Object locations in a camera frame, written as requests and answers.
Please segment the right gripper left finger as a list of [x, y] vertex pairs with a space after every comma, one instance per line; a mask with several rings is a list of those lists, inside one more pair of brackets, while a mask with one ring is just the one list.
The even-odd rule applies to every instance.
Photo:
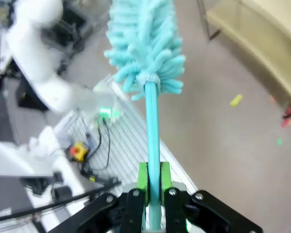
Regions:
[[119, 197], [104, 193], [60, 223], [52, 233], [140, 233], [148, 191], [148, 164], [139, 164], [137, 183]]

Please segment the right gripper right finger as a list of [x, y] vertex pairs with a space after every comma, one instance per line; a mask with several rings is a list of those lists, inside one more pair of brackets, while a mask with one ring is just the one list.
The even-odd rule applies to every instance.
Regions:
[[161, 163], [161, 198], [167, 233], [187, 233], [187, 224], [205, 233], [262, 233], [263, 229], [206, 190], [192, 195], [186, 185], [174, 183], [170, 164]]

